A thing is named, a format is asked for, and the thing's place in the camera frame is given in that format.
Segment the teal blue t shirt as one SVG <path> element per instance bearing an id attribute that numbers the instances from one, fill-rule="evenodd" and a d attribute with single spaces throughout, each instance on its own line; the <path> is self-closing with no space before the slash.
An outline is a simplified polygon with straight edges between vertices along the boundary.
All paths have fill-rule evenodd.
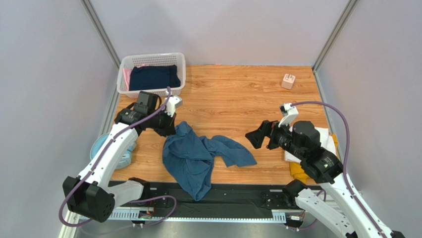
<path id="1" fill-rule="evenodd" d="M 223 135 L 198 136 L 185 121 L 175 127 L 163 145 L 162 162 L 166 170 L 194 201 L 211 190 L 215 157 L 227 167 L 256 165 L 253 154 L 239 142 Z"/>

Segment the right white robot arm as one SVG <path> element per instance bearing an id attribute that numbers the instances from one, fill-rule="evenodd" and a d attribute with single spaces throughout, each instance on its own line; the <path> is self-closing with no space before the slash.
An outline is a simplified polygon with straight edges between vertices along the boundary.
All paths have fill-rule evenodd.
<path id="1" fill-rule="evenodd" d="M 268 137 L 267 149 L 280 147 L 299 158 L 304 172 L 333 198 L 340 211 L 326 204 L 297 179 L 282 190 L 286 206 L 311 213 L 339 238 L 404 237 L 370 211 L 354 186 L 346 181 L 338 157 L 321 146 L 320 133 L 310 121 L 298 121 L 289 126 L 264 120 L 257 130 L 246 133 L 245 137 L 256 149 L 261 148 L 264 138 Z"/>

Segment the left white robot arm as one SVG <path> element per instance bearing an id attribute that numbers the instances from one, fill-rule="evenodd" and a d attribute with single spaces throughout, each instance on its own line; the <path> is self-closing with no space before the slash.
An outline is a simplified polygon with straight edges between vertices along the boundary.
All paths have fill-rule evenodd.
<path id="1" fill-rule="evenodd" d="M 136 102 L 118 112 L 94 158 L 76 177 L 64 180 L 60 221 L 71 226 L 63 218 L 64 208 L 102 223 L 121 205 L 154 201 L 150 184 L 143 179 L 129 178 L 115 186 L 109 186 L 109 182 L 124 154 L 143 131 L 152 129 L 163 137 L 175 134 L 176 109 L 182 104 L 182 98 L 172 95 L 170 88 L 164 101 L 156 94 L 141 91 Z"/>

